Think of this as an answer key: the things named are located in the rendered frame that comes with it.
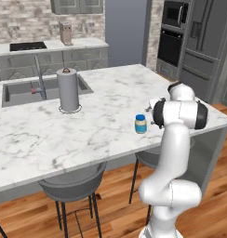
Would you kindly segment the grey wall cabinet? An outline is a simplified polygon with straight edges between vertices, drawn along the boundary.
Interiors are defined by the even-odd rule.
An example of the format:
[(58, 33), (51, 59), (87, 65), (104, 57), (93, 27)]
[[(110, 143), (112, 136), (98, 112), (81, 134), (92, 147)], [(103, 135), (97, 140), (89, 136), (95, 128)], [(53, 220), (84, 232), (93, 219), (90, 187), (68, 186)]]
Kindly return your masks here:
[(101, 14), (103, 0), (50, 0), (51, 11), (56, 15)]

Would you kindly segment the black hob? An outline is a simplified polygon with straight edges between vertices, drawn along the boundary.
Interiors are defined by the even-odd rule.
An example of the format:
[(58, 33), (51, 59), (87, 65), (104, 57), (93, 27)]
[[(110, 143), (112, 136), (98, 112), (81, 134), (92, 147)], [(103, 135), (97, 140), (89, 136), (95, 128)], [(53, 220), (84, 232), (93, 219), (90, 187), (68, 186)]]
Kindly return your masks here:
[(10, 51), (23, 51), (34, 49), (46, 49), (47, 46), (44, 42), (27, 42), (27, 43), (14, 43), (9, 45)]

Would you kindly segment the grey sink tap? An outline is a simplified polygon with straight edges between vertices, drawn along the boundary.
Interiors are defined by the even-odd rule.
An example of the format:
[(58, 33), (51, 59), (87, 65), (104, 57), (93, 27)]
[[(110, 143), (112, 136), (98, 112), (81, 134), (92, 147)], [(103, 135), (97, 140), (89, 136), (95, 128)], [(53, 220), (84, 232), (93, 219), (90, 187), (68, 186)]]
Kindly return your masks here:
[(35, 67), (39, 77), (39, 87), (32, 87), (32, 93), (33, 94), (39, 93), (42, 99), (46, 99), (47, 98), (46, 88), (44, 85), (44, 80), (41, 73), (41, 67), (40, 67), (40, 63), (37, 56), (34, 56), (34, 62), (35, 62)]

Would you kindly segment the grey bar stool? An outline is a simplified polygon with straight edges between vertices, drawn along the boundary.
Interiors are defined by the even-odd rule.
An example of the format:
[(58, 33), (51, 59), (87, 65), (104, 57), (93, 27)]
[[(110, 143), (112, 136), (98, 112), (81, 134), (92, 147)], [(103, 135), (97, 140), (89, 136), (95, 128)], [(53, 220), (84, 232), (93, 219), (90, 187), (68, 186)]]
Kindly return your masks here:
[(100, 186), (106, 165), (103, 162), (38, 181), (46, 195), (55, 201), (59, 226), (64, 230), (65, 238), (69, 238), (65, 204), (84, 198), (88, 198), (90, 216), (96, 216), (99, 237), (102, 238), (95, 191)]
[(129, 204), (131, 204), (132, 196), (133, 196), (133, 193), (135, 192), (134, 187), (135, 187), (135, 181), (136, 181), (139, 163), (142, 163), (150, 168), (156, 168), (158, 165), (160, 152), (161, 152), (161, 147), (156, 147), (156, 148), (149, 149), (147, 151), (135, 153), (136, 163), (135, 163), (134, 174), (133, 174), (132, 184), (131, 184), (131, 190), (130, 190), (130, 195), (129, 195), (129, 200), (128, 200)]

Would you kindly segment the black built-in oven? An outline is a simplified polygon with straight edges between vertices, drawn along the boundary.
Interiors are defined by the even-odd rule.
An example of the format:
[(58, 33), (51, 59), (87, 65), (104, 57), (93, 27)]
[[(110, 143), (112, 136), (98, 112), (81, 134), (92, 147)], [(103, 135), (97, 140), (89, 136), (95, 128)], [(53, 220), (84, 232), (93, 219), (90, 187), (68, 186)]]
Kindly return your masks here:
[(177, 79), (182, 42), (182, 33), (161, 30), (156, 70), (168, 79)]

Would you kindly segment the grey fridge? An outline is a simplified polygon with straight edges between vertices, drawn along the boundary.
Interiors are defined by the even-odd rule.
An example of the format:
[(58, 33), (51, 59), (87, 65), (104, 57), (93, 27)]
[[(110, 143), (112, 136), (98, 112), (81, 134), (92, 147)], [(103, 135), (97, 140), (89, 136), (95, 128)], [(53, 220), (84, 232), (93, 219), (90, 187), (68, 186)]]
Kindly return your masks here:
[(180, 80), (211, 102), (227, 54), (227, 0), (195, 0)]

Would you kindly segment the grey sink basin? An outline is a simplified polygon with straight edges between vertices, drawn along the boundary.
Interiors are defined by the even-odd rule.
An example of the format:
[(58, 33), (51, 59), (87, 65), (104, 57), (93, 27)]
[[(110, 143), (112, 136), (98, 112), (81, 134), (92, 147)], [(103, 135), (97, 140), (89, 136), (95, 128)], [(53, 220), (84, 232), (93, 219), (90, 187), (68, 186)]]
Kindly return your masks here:
[(3, 84), (2, 107), (11, 107), (45, 100), (60, 99), (69, 105), (76, 104), (79, 95), (91, 94), (93, 90), (78, 74), (73, 83), (60, 83), (58, 77)]

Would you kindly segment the grey paper towel roll holder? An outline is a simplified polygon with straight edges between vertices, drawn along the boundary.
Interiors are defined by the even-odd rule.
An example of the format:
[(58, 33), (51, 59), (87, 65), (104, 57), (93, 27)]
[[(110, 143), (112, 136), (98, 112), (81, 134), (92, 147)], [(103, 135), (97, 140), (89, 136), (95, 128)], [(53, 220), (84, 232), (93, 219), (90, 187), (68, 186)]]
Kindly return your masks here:
[(57, 79), (60, 108), (64, 112), (77, 112), (81, 108), (78, 95), (77, 71), (70, 68), (57, 70)]

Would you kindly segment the blue-lidded mayonnaise jar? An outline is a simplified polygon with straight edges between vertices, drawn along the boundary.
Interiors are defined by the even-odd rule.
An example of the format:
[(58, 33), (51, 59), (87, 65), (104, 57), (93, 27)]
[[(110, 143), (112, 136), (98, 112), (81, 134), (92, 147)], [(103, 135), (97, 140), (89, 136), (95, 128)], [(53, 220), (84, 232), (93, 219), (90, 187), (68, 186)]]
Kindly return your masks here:
[(144, 114), (137, 114), (135, 117), (135, 131), (144, 134), (147, 131), (147, 121)]

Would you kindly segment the grey base cabinet run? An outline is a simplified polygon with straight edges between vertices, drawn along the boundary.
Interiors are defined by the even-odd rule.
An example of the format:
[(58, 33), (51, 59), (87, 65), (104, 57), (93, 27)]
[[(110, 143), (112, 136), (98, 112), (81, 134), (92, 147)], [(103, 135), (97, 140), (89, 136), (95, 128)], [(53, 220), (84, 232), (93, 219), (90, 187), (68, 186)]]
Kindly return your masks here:
[(80, 47), (39, 53), (21, 53), (0, 56), (0, 81), (35, 77), (37, 56), (42, 75), (55, 74), (63, 68), (85, 71), (108, 67), (108, 47)]

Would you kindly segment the black microwave oven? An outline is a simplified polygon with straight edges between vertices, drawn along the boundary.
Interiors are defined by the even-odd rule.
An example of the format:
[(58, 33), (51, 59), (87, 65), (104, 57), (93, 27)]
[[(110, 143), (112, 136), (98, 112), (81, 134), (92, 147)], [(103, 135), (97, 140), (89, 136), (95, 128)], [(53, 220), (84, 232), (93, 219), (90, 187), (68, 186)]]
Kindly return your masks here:
[(184, 29), (190, 4), (185, 1), (166, 0), (164, 3), (162, 24)]

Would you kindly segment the beige knife block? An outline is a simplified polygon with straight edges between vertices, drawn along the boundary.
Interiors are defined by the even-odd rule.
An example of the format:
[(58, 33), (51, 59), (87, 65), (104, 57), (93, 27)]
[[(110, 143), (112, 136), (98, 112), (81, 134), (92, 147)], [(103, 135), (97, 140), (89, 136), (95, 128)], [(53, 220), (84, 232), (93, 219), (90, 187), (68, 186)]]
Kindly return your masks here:
[(60, 21), (60, 40), (66, 46), (71, 46), (72, 43), (72, 26), (68, 21)]

